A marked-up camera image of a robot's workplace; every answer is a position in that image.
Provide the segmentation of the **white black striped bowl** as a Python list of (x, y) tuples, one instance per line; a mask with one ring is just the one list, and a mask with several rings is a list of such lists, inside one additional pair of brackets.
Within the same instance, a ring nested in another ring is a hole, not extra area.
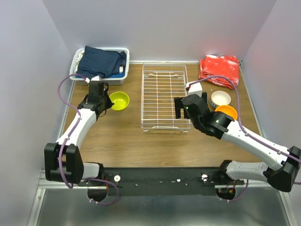
[(231, 97), (227, 92), (218, 90), (211, 94), (210, 99), (212, 99), (218, 106), (229, 105), (231, 103)]

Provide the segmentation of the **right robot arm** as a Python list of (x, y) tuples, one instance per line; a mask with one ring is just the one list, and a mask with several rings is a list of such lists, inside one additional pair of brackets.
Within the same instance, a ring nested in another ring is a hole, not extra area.
[(273, 188), (290, 192), (301, 167), (301, 150), (275, 144), (248, 130), (233, 117), (208, 108), (207, 102), (197, 94), (174, 98), (175, 116), (184, 114), (195, 129), (243, 148), (261, 159), (261, 162), (224, 161), (216, 173), (223, 185), (232, 180), (250, 179), (267, 182)]

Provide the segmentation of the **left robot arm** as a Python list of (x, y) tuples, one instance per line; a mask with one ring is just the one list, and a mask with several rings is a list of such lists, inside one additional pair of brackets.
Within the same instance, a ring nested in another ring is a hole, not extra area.
[(48, 181), (63, 182), (68, 187), (85, 179), (94, 186), (104, 182), (103, 165), (84, 163), (79, 149), (92, 125), (113, 106), (108, 89), (109, 85), (104, 81), (91, 81), (88, 94), (75, 107), (77, 113), (68, 129), (56, 142), (46, 144), (44, 163)]

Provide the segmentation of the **yellow orange bowl front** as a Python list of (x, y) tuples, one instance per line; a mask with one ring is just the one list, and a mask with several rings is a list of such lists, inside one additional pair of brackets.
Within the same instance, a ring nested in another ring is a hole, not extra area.
[(218, 107), (216, 107), (215, 111), (225, 113), (225, 114), (229, 115), (230, 117), (232, 117), (234, 120), (238, 119), (238, 113), (237, 113), (236, 109), (230, 105), (218, 106)]

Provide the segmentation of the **lime green bowl front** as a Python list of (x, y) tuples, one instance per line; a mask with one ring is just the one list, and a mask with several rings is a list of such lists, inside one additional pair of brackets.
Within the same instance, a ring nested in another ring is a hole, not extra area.
[(130, 98), (127, 93), (122, 91), (116, 91), (109, 96), (113, 106), (111, 107), (114, 111), (122, 111), (125, 110), (129, 103)]

